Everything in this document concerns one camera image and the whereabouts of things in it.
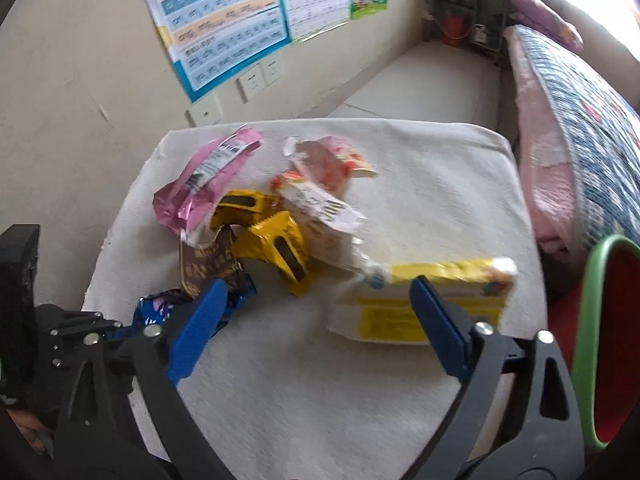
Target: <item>tiled floor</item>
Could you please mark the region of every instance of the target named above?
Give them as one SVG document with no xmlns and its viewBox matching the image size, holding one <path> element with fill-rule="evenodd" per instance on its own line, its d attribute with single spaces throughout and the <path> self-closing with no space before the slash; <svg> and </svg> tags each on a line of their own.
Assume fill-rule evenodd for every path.
<svg viewBox="0 0 640 480">
<path fill-rule="evenodd" d="M 396 59 L 328 116 L 471 123 L 495 130 L 498 83 L 491 59 L 431 41 Z"/>
</svg>

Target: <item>blue patterned quilt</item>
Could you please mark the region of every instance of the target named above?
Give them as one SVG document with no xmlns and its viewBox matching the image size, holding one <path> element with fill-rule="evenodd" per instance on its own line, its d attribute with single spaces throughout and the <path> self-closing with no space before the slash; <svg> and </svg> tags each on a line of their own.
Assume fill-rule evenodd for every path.
<svg viewBox="0 0 640 480">
<path fill-rule="evenodd" d="M 575 173 L 573 256 L 620 233 L 640 245 L 640 118 L 584 60 L 516 26 L 564 135 Z"/>
</svg>

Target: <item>barcode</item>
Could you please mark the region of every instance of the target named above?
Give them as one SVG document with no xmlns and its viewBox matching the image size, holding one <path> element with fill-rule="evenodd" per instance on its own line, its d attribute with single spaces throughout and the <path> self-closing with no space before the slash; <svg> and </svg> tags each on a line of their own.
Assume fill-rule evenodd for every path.
<svg viewBox="0 0 640 480">
<path fill-rule="evenodd" d="M 318 212 L 318 218 L 324 222 L 331 222 L 337 217 L 342 211 L 346 209 L 347 205 L 343 202 L 334 202 L 334 200 L 327 200 L 322 209 Z"/>
<path fill-rule="evenodd" d="M 223 142 L 198 164 L 185 185 L 192 193 L 199 192 L 209 180 L 215 177 L 222 168 L 234 160 L 246 147 L 247 145 L 244 143 L 232 144 L 231 142 Z"/>
</svg>

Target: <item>electrical outlet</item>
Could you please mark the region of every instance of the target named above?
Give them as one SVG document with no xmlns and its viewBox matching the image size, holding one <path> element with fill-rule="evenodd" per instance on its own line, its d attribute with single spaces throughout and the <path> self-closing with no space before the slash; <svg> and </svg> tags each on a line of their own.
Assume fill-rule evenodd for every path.
<svg viewBox="0 0 640 480">
<path fill-rule="evenodd" d="M 267 84 L 264 82 L 262 70 L 260 70 L 259 65 L 254 66 L 252 69 L 247 70 L 244 74 L 242 74 L 238 78 L 238 84 L 242 89 L 242 94 L 244 94 L 245 101 L 248 101 L 258 92 L 264 90 L 267 87 Z"/>
<path fill-rule="evenodd" d="M 267 85 L 270 85 L 282 77 L 282 63 L 280 63 L 279 56 L 273 56 L 269 59 L 265 59 L 260 63 L 260 67 L 262 68 L 264 80 Z"/>
<path fill-rule="evenodd" d="M 222 119 L 222 111 L 218 98 L 212 92 L 197 100 L 187 110 L 187 115 L 193 126 L 211 126 Z"/>
</svg>

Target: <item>yellow snack box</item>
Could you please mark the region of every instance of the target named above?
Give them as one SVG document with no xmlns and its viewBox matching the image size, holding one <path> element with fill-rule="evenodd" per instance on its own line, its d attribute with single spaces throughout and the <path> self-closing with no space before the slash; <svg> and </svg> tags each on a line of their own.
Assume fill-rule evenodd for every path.
<svg viewBox="0 0 640 480">
<path fill-rule="evenodd" d="M 249 227 L 277 212 L 276 196 L 252 189 L 233 189 L 222 197 L 209 222 L 212 231 L 223 225 Z"/>
<path fill-rule="evenodd" d="M 403 264 L 367 269 L 367 277 L 332 304 L 327 327 L 349 339 L 428 344 L 409 301 L 412 279 L 425 276 L 440 296 L 458 304 L 474 322 L 498 326 L 517 275 L 510 258 L 443 264 Z"/>
<path fill-rule="evenodd" d="M 288 211 L 281 211 L 242 232 L 231 247 L 231 253 L 236 258 L 253 258 L 273 264 L 291 282 L 301 284 L 308 279 L 304 247 L 298 224 Z M 303 290 L 296 287 L 292 292 L 301 294 Z"/>
</svg>

